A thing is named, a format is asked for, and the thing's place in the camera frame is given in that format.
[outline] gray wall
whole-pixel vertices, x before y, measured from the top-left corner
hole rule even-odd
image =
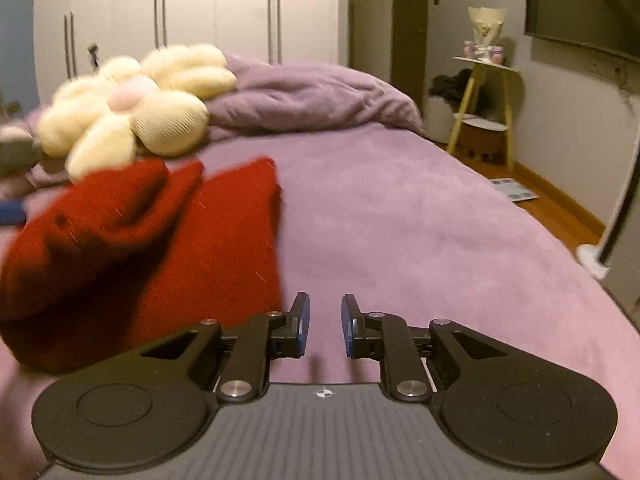
[[[0,88],[22,114],[40,104],[33,60],[33,0],[0,0]]]

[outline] wardrobe door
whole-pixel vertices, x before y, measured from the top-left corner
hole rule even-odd
[[[216,43],[216,0],[159,0],[161,43]]]
[[[33,53],[38,95],[48,104],[53,92],[67,79],[65,16],[68,27],[69,0],[33,1]]]
[[[279,62],[338,61],[336,3],[337,0],[276,0]]]
[[[275,34],[273,0],[216,0],[216,41],[225,54],[270,62]]]
[[[111,44],[111,9],[113,0],[71,0],[71,54],[76,75],[94,72],[88,52],[92,44],[98,46],[99,62],[116,54]]]
[[[111,0],[111,55],[132,56],[140,60],[159,44],[162,39],[158,15],[160,2]]]

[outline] television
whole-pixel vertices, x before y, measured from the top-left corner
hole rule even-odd
[[[525,34],[640,62],[640,0],[527,0]]]

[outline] gray object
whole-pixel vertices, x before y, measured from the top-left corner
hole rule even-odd
[[[420,397],[423,396],[428,387],[421,381],[402,381],[396,386],[396,390],[400,395],[404,395],[405,397]]]
[[[378,384],[272,384],[226,405],[193,446],[126,475],[52,466],[46,480],[600,480],[595,464],[525,473],[497,468],[453,443],[421,404],[387,399]]]
[[[246,381],[228,381],[220,386],[220,391],[229,397],[244,397],[251,391],[251,385]]]
[[[490,182],[498,191],[508,196],[512,202],[522,202],[524,200],[538,198],[532,190],[527,189],[512,178],[493,178]]]

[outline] shelf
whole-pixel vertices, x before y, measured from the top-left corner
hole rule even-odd
[[[453,116],[457,119],[460,114],[455,113]],[[506,124],[490,121],[484,117],[473,114],[465,114],[462,122],[469,126],[475,126],[476,128],[482,128],[483,130],[491,130],[492,132],[505,132],[507,130]]]
[[[497,68],[498,70],[507,70],[508,72],[515,72],[516,74],[520,73],[520,70],[516,70],[515,68],[511,68],[510,66],[498,65],[495,63],[487,63],[486,61],[482,61],[480,59],[469,59],[468,57],[460,57],[460,56],[454,56],[453,59],[457,59],[460,61],[468,61],[469,63],[475,63],[482,66],[490,66],[491,68]]]

